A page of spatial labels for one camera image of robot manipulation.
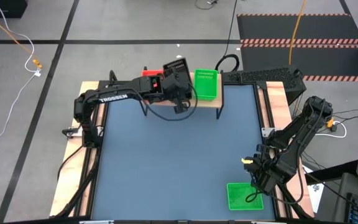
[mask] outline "green plastic basket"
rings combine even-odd
[[[218,71],[196,69],[194,72],[194,88],[199,100],[215,100],[218,96]]]
[[[256,192],[250,183],[227,184],[227,200],[230,210],[263,210],[262,195],[258,194],[253,202],[247,203],[246,197]]]

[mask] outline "gray floor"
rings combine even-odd
[[[11,29],[32,39],[58,40],[73,0],[30,0],[22,19],[9,20]],[[358,25],[358,1],[346,0]],[[80,0],[68,39],[225,39],[229,31],[234,1],[220,1],[214,9],[201,11],[193,0]],[[297,13],[301,0],[239,1],[238,13]],[[337,0],[308,1],[305,13],[343,13]],[[239,33],[235,20],[232,39]],[[0,31],[0,39],[8,37]],[[36,45],[35,54],[44,64],[40,78],[32,80],[14,108],[5,135],[0,138],[0,204],[11,178],[18,154],[32,119],[56,45]],[[52,80],[37,129],[30,146],[6,221],[47,218],[56,187],[57,169],[62,161],[66,139],[60,131],[70,125],[73,100],[82,81],[108,77],[113,69],[118,78],[140,75],[143,66],[160,68],[186,57],[190,70],[213,68],[225,45],[65,45]],[[239,54],[239,46],[229,46]],[[9,107],[31,74],[23,68],[27,54],[16,45],[0,45],[0,131]],[[232,62],[222,65],[229,70]],[[318,95],[333,104],[335,111],[358,108],[358,83],[306,82],[307,96]],[[324,166],[351,161],[358,156],[358,119],[346,123],[347,138],[316,137],[307,151]],[[325,208],[328,219],[331,207]]]

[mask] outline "yellow cable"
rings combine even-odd
[[[12,40],[13,40],[16,44],[18,44],[19,46],[21,46],[26,52],[28,52],[30,55],[33,56],[33,58],[34,58],[33,62],[36,64],[37,67],[42,68],[42,65],[39,63],[39,60],[38,60],[37,57],[32,53],[31,50],[29,50],[27,47],[24,47],[21,43],[19,43],[19,42],[14,38],[14,36],[12,36],[12,34],[11,34],[8,30],[6,30],[2,25],[0,25],[0,28],[1,28],[3,31],[5,31],[5,33],[6,33],[9,37],[11,37]]]
[[[289,65],[291,65],[291,60],[292,60],[292,47],[293,47],[293,43],[294,43],[294,41],[295,41],[296,31],[298,30],[299,21],[301,21],[301,16],[302,16],[302,14],[303,14],[303,9],[305,8],[305,5],[306,5],[306,0],[303,0],[302,8],[301,8],[301,11],[299,12],[298,20],[296,21],[295,29],[293,30],[293,34],[292,34],[291,46],[290,46],[290,55],[288,56],[288,64],[289,64]]]

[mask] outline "black floor mat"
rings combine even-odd
[[[296,14],[238,14],[240,39],[290,39]],[[358,29],[348,14],[305,14],[297,39],[358,39]]]
[[[244,44],[241,48],[244,70],[288,65],[289,46]],[[358,45],[295,44],[292,65],[298,67],[307,80],[358,81]]]

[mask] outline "green basket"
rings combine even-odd
[[[256,189],[250,183],[227,184],[227,200],[230,210],[263,210],[262,195],[258,194],[253,202],[247,203],[246,197],[254,193]]]
[[[215,100],[218,96],[218,71],[196,69],[194,72],[194,88],[199,100]]]

